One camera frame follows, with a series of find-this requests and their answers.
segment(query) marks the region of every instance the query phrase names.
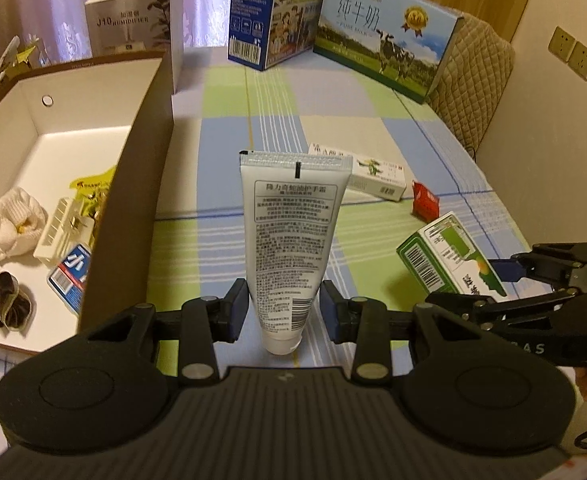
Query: ribbed black surface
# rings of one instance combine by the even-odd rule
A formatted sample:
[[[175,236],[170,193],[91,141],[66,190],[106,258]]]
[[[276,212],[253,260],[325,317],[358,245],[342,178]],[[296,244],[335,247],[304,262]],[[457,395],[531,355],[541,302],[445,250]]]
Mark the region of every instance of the ribbed black surface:
[[[556,449],[516,458],[448,449],[386,391],[354,386],[338,368],[233,368],[216,386],[183,391],[135,441],[89,456],[13,448],[0,479],[534,480],[564,459]]]

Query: small red package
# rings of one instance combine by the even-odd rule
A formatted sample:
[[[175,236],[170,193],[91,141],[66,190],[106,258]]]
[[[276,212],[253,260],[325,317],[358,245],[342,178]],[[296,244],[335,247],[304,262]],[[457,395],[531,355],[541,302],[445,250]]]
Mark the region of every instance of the small red package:
[[[428,224],[440,216],[440,199],[427,186],[414,182],[414,215],[418,215]]]

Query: plaid bedsheet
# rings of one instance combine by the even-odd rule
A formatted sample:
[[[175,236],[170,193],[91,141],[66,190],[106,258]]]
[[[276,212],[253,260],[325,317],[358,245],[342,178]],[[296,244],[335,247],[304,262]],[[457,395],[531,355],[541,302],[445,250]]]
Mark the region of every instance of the plaid bedsheet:
[[[414,178],[454,211],[489,258],[526,250],[518,228],[474,161],[427,105],[313,53],[266,72],[226,59],[225,48],[187,52],[176,127],[158,202],[148,301],[179,308],[190,298],[224,296],[245,276],[240,150],[307,152],[311,142],[398,162],[409,189],[400,203],[347,191],[337,220],[326,277],[345,297],[369,296],[410,310],[425,298],[395,248],[424,224],[411,215]],[[507,286],[513,298],[541,294],[540,283]],[[240,340],[216,344],[221,372],[229,365],[349,370],[353,345],[329,341],[317,304],[299,349],[273,356],[260,344],[253,308]],[[394,343],[395,374],[411,367]],[[176,373],[176,344],[160,355]]]

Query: wall outlet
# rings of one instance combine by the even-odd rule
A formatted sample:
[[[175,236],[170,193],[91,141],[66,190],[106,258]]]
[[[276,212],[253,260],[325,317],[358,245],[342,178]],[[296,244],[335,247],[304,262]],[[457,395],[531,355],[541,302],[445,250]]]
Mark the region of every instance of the wall outlet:
[[[562,30],[560,27],[556,27],[556,30],[551,37],[551,41],[549,42],[549,52],[555,54],[555,56],[559,57],[566,63],[569,60],[569,56],[571,55],[571,51],[575,44],[576,38]]]
[[[569,57],[569,66],[582,79],[587,81],[587,47],[579,41]]]

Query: white tube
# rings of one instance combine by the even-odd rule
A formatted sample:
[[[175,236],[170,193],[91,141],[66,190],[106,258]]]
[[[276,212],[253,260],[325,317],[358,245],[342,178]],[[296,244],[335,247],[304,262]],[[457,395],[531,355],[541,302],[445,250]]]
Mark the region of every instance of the white tube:
[[[247,282],[273,354],[300,344],[351,168],[351,156],[240,153]]]

